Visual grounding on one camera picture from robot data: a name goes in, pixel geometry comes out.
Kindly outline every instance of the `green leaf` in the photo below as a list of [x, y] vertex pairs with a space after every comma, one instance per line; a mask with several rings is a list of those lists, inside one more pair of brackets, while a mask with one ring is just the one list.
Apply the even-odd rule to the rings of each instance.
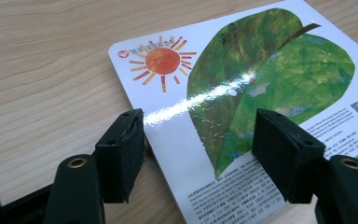
[[264, 11], [221, 29], [197, 60], [187, 98], [205, 100], [189, 113], [216, 177], [251, 149], [258, 107], [300, 123], [348, 88], [348, 54], [319, 36], [297, 37], [301, 29], [287, 10]]

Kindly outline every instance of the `wooden table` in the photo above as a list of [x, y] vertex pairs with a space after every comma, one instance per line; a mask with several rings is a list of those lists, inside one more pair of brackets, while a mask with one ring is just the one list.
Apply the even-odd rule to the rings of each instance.
[[[0, 200], [52, 183], [65, 158], [90, 154], [129, 109], [107, 55], [118, 41], [264, 6], [273, 0], [0, 1]], [[309, 0], [358, 43], [358, 1]], [[314, 223], [313, 206], [288, 204], [265, 223]], [[150, 152], [129, 204], [107, 223], [183, 223]]]

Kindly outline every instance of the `orange sun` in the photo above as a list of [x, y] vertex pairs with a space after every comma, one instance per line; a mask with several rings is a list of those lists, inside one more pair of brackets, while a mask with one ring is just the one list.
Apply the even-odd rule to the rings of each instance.
[[174, 37], [171, 36], [169, 41], [162, 41], [162, 36], [159, 37], [159, 42], [154, 44], [152, 41], [149, 41], [148, 46], [140, 46], [141, 52], [136, 53], [137, 56], [145, 59], [142, 62], [139, 61], [130, 61], [130, 63], [141, 64], [142, 66], [133, 67], [132, 72], [143, 71], [143, 73], [132, 80], [136, 81], [143, 77], [147, 78], [142, 83], [146, 85], [155, 75], [159, 75], [161, 79], [162, 91], [166, 92], [166, 76], [173, 76], [173, 80], [176, 84], [180, 84], [179, 77], [175, 74], [176, 71], [179, 71], [181, 74], [187, 76], [188, 73], [186, 70], [191, 70], [191, 62], [186, 61], [192, 59], [191, 55], [196, 55], [197, 52], [179, 52], [186, 43], [186, 40], [182, 41], [182, 37], [179, 37], [178, 40], [174, 41]]

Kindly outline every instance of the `brass grommet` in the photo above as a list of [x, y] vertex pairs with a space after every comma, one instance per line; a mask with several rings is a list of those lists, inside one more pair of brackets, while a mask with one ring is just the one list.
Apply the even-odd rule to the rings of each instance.
[[86, 163], [87, 163], [87, 159], [85, 159], [85, 158], [76, 158], [76, 159], [73, 159], [73, 160], [69, 161], [66, 165], [69, 168], [75, 169], [75, 168], [82, 167]]
[[354, 170], [358, 170], [358, 161], [354, 161], [348, 158], [342, 158], [341, 160], [339, 160], [341, 162], [341, 164], [352, 168]]

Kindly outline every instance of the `clamp jaw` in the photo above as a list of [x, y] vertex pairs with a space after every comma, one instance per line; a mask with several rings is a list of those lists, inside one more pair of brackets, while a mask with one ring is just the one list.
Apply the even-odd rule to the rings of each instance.
[[92, 155], [62, 161], [54, 183], [0, 205], [0, 224], [104, 223], [103, 203], [129, 201], [145, 153], [144, 113], [121, 114]]
[[253, 153], [283, 198], [318, 197], [318, 223], [358, 223], [358, 160], [324, 158], [325, 145], [285, 116], [257, 109]]

